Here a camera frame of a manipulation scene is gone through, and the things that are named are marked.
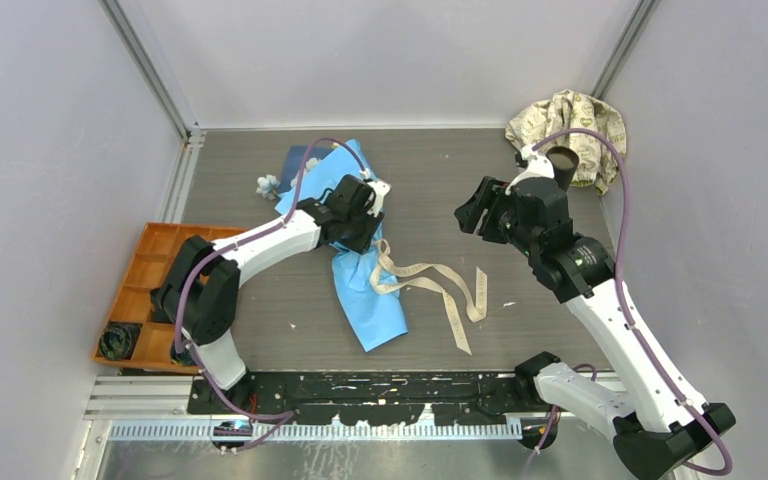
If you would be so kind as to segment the cream ribbon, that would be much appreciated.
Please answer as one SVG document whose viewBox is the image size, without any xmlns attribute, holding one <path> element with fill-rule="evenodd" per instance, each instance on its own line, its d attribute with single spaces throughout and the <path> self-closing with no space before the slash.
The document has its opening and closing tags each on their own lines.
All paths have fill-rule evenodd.
<svg viewBox="0 0 768 480">
<path fill-rule="evenodd" d="M 452 268 L 439 263 L 415 263 L 398 266 L 390 257 L 390 245 L 386 239 L 372 243 L 376 262 L 369 276 L 369 283 L 378 295 L 394 293 L 407 288 L 417 288 L 438 294 L 458 350 L 472 354 L 455 296 L 444 286 L 422 273 L 433 270 L 447 279 L 462 294 L 468 320 L 475 324 L 483 321 L 488 313 L 488 278 L 483 270 L 475 268 L 475 285 L 470 288 L 464 278 Z"/>
</svg>

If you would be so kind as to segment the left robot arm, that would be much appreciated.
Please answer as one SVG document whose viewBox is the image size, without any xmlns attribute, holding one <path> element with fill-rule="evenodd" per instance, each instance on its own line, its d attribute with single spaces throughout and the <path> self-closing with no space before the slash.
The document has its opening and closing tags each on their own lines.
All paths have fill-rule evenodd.
<svg viewBox="0 0 768 480">
<path fill-rule="evenodd" d="M 214 380 L 212 398 L 229 413 L 252 397 L 249 370 L 231 334 L 241 287 L 262 271 L 301 253 L 336 244 L 364 252 L 383 218 L 388 183 L 345 175 L 322 198 L 306 198 L 279 217 L 236 236 L 187 238 L 165 279 L 150 293 L 153 309 L 171 321 L 180 349 Z"/>
</svg>

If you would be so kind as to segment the blue paper flower bouquet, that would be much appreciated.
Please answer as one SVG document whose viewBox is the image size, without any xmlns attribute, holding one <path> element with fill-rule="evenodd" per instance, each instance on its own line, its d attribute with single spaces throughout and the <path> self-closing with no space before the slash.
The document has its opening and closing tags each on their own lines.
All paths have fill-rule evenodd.
<svg viewBox="0 0 768 480">
<path fill-rule="evenodd" d="M 301 199 L 319 197 L 336 187 L 346 174 L 356 177 L 371 166 L 358 140 L 351 139 L 348 147 L 322 142 L 307 157 Z M 305 145 L 289 148 L 281 174 L 257 179 L 256 192 L 276 200 L 275 211 L 283 215 L 292 204 L 296 175 L 305 158 Z M 335 244 L 331 261 L 334 287 L 344 314 L 362 349 L 369 352 L 408 332 L 407 321 L 397 291 L 379 294 L 370 284 L 370 276 L 378 261 L 378 251 L 370 247 L 360 254 Z"/>
</svg>

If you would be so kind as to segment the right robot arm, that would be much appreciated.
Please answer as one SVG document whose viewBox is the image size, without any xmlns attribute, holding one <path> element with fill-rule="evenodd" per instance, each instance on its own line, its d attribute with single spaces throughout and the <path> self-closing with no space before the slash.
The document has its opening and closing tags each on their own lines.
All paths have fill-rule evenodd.
<svg viewBox="0 0 768 480">
<path fill-rule="evenodd" d="M 522 407 L 549 404 L 572 413 L 609 440 L 638 479 L 661 478 L 735 426 L 731 409 L 690 386 L 653 338 L 605 247 L 574 232 L 567 193 L 555 180 L 486 176 L 455 217 L 462 232 L 525 255 L 537 281 L 585 326 L 625 387 L 619 394 L 541 352 L 514 369 Z"/>
</svg>

